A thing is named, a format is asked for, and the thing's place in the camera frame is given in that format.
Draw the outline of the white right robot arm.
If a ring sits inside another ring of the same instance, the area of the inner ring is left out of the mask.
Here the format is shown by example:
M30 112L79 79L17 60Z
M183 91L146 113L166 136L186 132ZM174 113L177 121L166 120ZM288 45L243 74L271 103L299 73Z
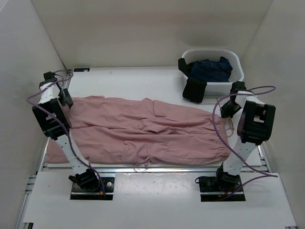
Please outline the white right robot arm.
M276 107L261 102L246 89L244 82L237 81L232 83L229 101L220 108L221 117L232 118L240 110L234 151L217 169L214 178L214 186L221 191L238 183L244 161L257 146L269 140L273 129Z

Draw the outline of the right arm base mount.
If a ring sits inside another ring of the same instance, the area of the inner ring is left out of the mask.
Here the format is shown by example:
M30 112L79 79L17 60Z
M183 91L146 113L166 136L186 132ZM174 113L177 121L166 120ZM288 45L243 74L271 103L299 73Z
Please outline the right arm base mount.
M239 175L229 175L218 169L216 175L200 176L195 183L199 185L201 202L246 201Z

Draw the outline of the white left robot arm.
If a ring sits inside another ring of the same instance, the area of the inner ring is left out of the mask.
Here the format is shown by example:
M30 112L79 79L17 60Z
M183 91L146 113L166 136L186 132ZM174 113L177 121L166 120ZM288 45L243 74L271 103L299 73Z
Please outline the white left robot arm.
M69 180L81 189L96 191L101 186L99 175L82 156L70 129L66 108L71 109L73 100L67 88L60 83L73 77L73 72L66 70L67 79L58 79L58 72L46 72L44 81L40 82L40 91L29 98L27 102L32 105L33 114L44 135L57 143L70 163L73 175Z

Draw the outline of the pink drawstring trousers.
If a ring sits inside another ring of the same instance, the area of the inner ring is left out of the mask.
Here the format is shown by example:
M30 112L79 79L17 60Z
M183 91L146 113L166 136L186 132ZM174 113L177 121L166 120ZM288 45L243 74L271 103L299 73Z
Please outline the pink drawstring trousers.
M75 97L71 135L94 164L204 166L230 155L225 120L208 111L145 98Z

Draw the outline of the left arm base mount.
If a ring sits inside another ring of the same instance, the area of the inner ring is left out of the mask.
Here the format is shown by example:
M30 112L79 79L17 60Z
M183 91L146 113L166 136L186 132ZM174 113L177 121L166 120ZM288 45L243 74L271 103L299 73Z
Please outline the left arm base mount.
M73 182L71 187L71 200L113 200L114 186L115 186L115 175L102 177L104 189L102 185L97 184L93 187L81 188L77 183Z

